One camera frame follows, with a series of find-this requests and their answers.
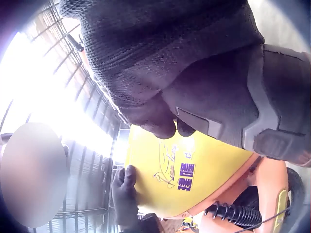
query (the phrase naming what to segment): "bright light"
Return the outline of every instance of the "bright light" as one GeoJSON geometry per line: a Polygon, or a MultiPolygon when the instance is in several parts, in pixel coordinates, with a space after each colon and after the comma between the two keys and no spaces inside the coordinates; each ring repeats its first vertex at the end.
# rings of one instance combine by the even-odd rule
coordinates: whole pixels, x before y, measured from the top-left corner
{"type": "Polygon", "coordinates": [[[83,112],[74,101],[75,93],[64,89],[68,77],[62,69],[52,75],[59,61],[52,56],[42,58],[43,52],[20,33],[7,49],[0,64],[0,114],[14,101],[1,133],[14,132],[31,113],[30,121],[47,123],[59,136],[109,157],[111,136],[83,112]]]}

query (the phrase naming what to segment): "handwritten signature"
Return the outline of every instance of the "handwritten signature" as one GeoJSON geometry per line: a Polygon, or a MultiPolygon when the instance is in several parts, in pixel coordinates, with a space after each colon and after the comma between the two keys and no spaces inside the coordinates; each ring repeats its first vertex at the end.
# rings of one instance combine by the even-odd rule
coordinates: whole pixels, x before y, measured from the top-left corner
{"type": "Polygon", "coordinates": [[[175,155],[178,148],[176,145],[169,150],[168,146],[163,142],[159,142],[159,164],[160,171],[153,175],[159,182],[166,182],[170,189],[175,186],[173,181],[175,179],[175,155]]]}

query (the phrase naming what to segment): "yellow label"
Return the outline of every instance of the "yellow label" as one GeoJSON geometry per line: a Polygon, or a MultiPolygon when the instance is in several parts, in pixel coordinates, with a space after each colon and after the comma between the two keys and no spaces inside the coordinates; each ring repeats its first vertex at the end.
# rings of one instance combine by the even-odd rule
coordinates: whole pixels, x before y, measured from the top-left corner
{"type": "MultiPolygon", "coordinates": [[[[278,203],[277,203],[277,210],[276,213],[279,213],[285,210],[287,204],[287,190],[282,190],[279,194],[278,203]]],[[[273,233],[280,232],[283,220],[284,220],[285,212],[281,213],[275,218],[273,233]]]]}

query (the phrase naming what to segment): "black sleeve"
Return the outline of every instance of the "black sleeve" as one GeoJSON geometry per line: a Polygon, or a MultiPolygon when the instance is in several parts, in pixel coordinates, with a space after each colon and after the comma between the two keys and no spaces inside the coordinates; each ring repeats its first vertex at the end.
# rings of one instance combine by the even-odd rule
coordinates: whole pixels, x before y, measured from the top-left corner
{"type": "Polygon", "coordinates": [[[147,214],[139,220],[137,226],[126,229],[123,233],[160,233],[157,219],[155,214],[147,214]]]}

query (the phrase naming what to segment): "black coiled hose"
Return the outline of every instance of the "black coiled hose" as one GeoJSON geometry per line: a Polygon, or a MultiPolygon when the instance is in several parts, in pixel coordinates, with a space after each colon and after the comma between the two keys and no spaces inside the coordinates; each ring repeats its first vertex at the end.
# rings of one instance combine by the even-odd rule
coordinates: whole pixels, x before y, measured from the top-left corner
{"type": "Polygon", "coordinates": [[[221,220],[228,219],[229,222],[238,226],[255,226],[262,221],[258,210],[246,206],[228,206],[227,203],[220,205],[219,202],[216,202],[205,210],[204,215],[207,215],[208,212],[214,214],[213,218],[218,216],[221,217],[221,220]]]}

